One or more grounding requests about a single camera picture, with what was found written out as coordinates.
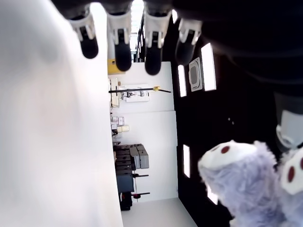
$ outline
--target yellow sign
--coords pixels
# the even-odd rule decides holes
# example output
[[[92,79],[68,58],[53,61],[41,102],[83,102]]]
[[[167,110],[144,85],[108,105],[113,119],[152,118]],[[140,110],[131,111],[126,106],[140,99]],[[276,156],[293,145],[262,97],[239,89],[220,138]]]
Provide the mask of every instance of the yellow sign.
[[[122,72],[117,68],[115,59],[108,59],[107,60],[107,72],[108,72],[109,75],[125,74],[125,72]]]

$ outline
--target white plush face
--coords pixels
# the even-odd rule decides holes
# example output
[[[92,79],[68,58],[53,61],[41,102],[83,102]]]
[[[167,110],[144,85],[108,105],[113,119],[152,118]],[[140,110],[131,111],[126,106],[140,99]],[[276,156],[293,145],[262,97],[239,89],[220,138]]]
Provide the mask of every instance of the white plush face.
[[[303,148],[285,163],[281,186],[291,195],[303,191]]]
[[[203,166],[208,169],[218,169],[238,162],[256,151],[257,147],[255,145],[236,143],[232,140],[227,143],[221,143],[206,152],[200,159],[198,166]]]

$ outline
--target lavender plush toy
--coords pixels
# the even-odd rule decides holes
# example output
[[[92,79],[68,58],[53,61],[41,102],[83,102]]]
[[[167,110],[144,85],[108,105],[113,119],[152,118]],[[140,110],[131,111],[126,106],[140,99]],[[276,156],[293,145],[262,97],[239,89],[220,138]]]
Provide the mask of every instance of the lavender plush toy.
[[[303,227],[303,149],[276,160],[264,143],[222,143],[198,163],[203,181],[235,217],[233,227]]]

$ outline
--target rectangular light panel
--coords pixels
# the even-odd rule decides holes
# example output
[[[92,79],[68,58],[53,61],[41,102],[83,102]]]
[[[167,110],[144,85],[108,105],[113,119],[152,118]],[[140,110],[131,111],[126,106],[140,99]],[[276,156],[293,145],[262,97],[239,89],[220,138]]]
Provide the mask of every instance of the rectangular light panel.
[[[184,66],[178,66],[178,74],[179,74],[179,89],[180,89],[180,96],[186,96],[186,85],[185,85],[185,74],[184,74]]]
[[[183,145],[183,169],[184,174],[190,178],[190,154],[189,154],[189,147]]]
[[[216,76],[214,71],[214,54],[211,44],[201,49],[205,91],[216,90]]]
[[[207,197],[215,204],[215,205],[218,205],[218,196],[216,194],[213,194],[212,193],[212,190],[211,188],[207,186]]]

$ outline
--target metal rod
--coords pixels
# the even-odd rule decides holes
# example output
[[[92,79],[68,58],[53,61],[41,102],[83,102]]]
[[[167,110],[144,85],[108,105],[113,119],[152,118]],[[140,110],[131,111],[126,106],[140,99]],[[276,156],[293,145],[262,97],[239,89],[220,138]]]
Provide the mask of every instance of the metal rod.
[[[118,93],[118,92],[153,91],[153,90],[154,90],[153,88],[137,88],[137,89],[124,89],[124,90],[110,90],[108,92],[111,94],[111,93]],[[159,89],[159,91],[171,93],[171,91],[166,91],[166,90],[162,90],[162,89]]]

